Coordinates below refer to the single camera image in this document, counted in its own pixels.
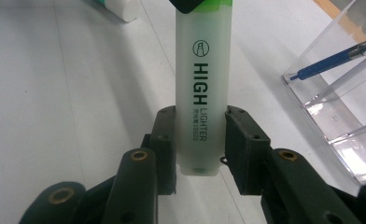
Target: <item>blue pen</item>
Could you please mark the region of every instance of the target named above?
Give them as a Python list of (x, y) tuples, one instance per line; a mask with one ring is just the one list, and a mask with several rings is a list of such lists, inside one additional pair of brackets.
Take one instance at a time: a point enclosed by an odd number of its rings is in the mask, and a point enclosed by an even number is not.
[(336, 53), (329, 58), (326, 58), (320, 62), (311, 64), (303, 69), (301, 69), (296, 74), (290, 74), (288, 81), (293, 81), (295, 79), (305, 80), (309, 77), (313, 77), (322, 72), (328, 71), (334, 67), (341, 64), (348, 63), (352, 60), (364, 56), (366, 52), (366, 41), (355, 45), (349, 49), (345, 49), (339, 53)]

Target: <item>table surface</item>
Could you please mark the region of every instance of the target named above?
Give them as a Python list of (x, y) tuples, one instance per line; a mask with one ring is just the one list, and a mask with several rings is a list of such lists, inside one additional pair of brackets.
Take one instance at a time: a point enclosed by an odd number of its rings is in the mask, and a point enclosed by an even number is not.
[[(280, 81), (331, 19), (311, 0), (233, 2), (228, 104), (245, 109), (272, 147), (302, 153), (356, 194)], [(175, 9), (142, 0), (125, 23), (92, 0), (0, 1), (0, 223), (17, 223), (45, 188), (91, 188), (139, 147), (156, 113), (175, 104)], [(260, 197), (240, 196), (227, 167), (177, 174), (159, 197), (159, 223), (265, 223)]]

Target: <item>pen grip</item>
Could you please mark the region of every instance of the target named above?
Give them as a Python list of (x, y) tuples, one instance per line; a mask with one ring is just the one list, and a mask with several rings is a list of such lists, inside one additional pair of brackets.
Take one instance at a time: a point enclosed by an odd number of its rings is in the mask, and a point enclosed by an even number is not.
[(311, 64), (308, 67), (303, 68), (298, 72), (298, 78), (300, 80), (304, 80), (319, 73), (328, 71), (329, 69), (337, 67), (343, 63), (351, 61), (351, 58), (349, 57), (349, 52), (354, 48), (355, 47), (345, 49), (339, 53), (330, 56), (329, 58), (326, 58), (320, 62)]

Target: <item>brass screw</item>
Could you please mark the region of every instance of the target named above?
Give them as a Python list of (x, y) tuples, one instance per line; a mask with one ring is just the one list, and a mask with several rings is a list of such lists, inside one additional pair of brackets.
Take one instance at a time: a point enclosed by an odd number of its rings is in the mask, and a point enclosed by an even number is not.
[(280, 151), (279, 156), (287, 161), (296, 161), (297, 159), (299, 159), (296, 153), (287, 150)]
[(131, 154), (131, 159), (133, 161), (143, 161), (148, 157), (148, 154), (146, 151), (143, 150), (137, 150), (133, 154)]
[(67, 202), (73, 195), (75, 191), (72, 188), (61, 188), (52, 192), (49, 196), (49, 203), (60, 204)]

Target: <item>highlighter pen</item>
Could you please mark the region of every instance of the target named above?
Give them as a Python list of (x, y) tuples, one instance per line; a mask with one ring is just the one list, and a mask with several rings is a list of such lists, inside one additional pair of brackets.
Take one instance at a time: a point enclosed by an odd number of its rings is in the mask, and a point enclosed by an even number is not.
[(336, 53), (320, 62), (311, 64), (301, 69), (296, 74), (289, 74), (285, 79), (287, 80), (287, 82), (291, 82), (297, 78), (299, 80), (305, 80), (309, 77), (313, 77), (322, 72), (326, 72), (334, 67), (360, 58), (365, 55), (365, 52), (366, 52), (366, 41), (357, 44), (349, 49), (345, 49), (339, 53)]
[(232, 0), (176, 11), (176, 151), (183, 175), (216, 175), (224, 154)]
[(98, 2), (126, 22), (136, 19), (139, 13), (139, 0), (98, 0)]

